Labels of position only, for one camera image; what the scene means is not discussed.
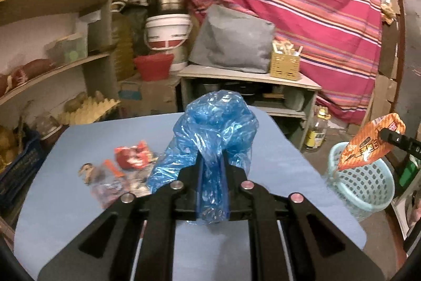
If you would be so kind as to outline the orange snack wrapper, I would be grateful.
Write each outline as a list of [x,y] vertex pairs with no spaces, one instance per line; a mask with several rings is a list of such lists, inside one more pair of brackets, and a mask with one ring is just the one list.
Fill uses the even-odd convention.
[[365,124],[340,155],[338,170],[368,165],[385,156],[393,145],[380,138],[384,128],[403,135],[406,125],[396,113],[384,115]]

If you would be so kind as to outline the silver foil wrapper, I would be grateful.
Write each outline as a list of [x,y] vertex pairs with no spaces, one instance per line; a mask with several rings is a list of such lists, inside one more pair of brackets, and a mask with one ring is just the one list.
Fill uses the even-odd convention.
[[103,209],[108,208],[115,200],[125,193],[132,193],[137,198],[150,195],[146,185],[152,166],[143,169],[124,170],[123,176],[115,176],[106,167],[101,167],[102,177],[90,184],[90,191]]

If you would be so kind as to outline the red snack wrapper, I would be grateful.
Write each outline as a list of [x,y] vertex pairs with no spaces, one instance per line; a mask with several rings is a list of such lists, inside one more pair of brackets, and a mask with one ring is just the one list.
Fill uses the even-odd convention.
[[137,145],[115,148],[114,157],[119,167],[124,170],[140,170],[156,161],[145,140],[141,140]]

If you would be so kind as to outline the blue plastic bag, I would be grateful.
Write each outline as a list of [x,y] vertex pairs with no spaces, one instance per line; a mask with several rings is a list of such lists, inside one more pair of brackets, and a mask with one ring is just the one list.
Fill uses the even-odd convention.
[[203,169],[196,210],[201,223],[228,219],[228,185],[223,167],[223,152],[228,163],[249,172],[252,145],[259,122],[243,97],[234,91],[207,93],[186,107],[173,127],[173,139],[158,158],[147,180],[156,192],[177,179],[184,167],[196,163],[200,155]]

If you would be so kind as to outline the green trash bin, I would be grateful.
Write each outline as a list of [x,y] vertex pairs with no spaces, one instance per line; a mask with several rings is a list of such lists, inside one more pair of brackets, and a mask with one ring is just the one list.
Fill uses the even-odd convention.
[[415,176],[418,174],[420,169],[420,160],[413,156],[409,155],[406,160],[405,166],[401,170],[398,178],[398,185],[400,190],[406,190],[410,183],[414,180]]

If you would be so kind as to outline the blue table cloth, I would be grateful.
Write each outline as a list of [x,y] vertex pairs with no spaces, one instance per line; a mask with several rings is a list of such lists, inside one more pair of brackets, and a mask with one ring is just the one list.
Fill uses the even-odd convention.
[[[303,194],[359,248],[365,231],[319,172],[259,109],[249,179],[270,193]],[[31,277],[102,213],[100,202],[78,176],[90,162],[100,165],[118,146],[145,141],[162,153],[173,138],[178,114],[143,116],[68,128],[31,184],[16,226],[14,253]],[[214,225],[180,222],[173,262],[175,280],[249,280],[250,248],[244,221]]]

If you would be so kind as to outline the oil bottle on floor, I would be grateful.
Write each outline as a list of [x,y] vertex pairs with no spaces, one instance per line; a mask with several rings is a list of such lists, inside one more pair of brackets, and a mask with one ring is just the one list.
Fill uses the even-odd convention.
[[306,150],[315,151],[321,147],[325,140],[329,120],[330,114],[328,108],[323,106],[319,107],[310,122],[310,128],[308,129],[305,138]]

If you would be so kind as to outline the low wooden shelf unit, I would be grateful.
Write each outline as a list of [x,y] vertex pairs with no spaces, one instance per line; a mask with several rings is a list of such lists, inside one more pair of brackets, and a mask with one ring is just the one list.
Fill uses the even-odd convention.
[[183,107],[212,91],[235,91],[245,102],[275,118],[287,139],[303,149],[315,101],[321,86],[304,76],[298,80],[273,78],[269,74],[245,73],[191,64],[178,72]]

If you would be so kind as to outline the dark blue plastic crate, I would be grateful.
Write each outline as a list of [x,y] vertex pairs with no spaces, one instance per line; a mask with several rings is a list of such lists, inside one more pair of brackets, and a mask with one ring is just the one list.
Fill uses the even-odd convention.
[[1,172],[1,214],[12,206],[20,190],[38,172],[45,158],[40,135],[36,131],[28,131],[22,153]]

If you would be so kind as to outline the cardboard box under basin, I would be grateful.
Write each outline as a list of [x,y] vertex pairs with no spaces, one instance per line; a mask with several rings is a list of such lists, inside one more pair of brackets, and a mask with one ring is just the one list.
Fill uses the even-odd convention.
[[182,111],[181,78],[142,81],[140,75],[118,82],[122,118],[172,114]]

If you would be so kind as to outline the yellow utensil holder basket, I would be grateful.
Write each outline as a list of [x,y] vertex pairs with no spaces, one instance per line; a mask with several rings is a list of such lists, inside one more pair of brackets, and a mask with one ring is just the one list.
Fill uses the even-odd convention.
[[289,40],[273,40],[272,47],[270,76],[297,81],[300,78],[300,54],[303,47],[295,46]]

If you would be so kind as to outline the red plastic basin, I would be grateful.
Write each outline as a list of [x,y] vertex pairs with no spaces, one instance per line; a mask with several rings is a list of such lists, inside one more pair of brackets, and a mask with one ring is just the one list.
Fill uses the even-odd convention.
[[137,56],[133,60],[142,81],[161,81],[169,77],[172,53],[155,53],[147,56]]

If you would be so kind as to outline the yellow oil jug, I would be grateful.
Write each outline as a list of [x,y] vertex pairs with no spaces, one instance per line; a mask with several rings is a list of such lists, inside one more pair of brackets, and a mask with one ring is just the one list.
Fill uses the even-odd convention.
[[125,80],[135,74],[131,23],[122,14],[125,5],[123,1],[114,1],[111,4],[111,40],[112,45],[116,46],[113,51],[113,64],[117,81]]

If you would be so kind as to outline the clear plastic container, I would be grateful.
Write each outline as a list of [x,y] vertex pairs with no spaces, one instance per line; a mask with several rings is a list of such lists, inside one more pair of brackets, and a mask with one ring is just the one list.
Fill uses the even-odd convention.
[[57,66],[63,66],[86,58],[87,46],[87,37],[82,33],[74,33],[46,44],[44,50]]

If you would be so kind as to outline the tall wooden shelf unit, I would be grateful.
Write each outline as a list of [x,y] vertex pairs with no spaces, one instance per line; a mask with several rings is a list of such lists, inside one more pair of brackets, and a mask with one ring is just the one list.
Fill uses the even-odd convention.
[[[111,40],[112,0],[1,2],[1,125],[15,128],[44,113],[57,115],[79,94],[116,98]],[[74,33],[88,56],[57,66],[44,46]]]

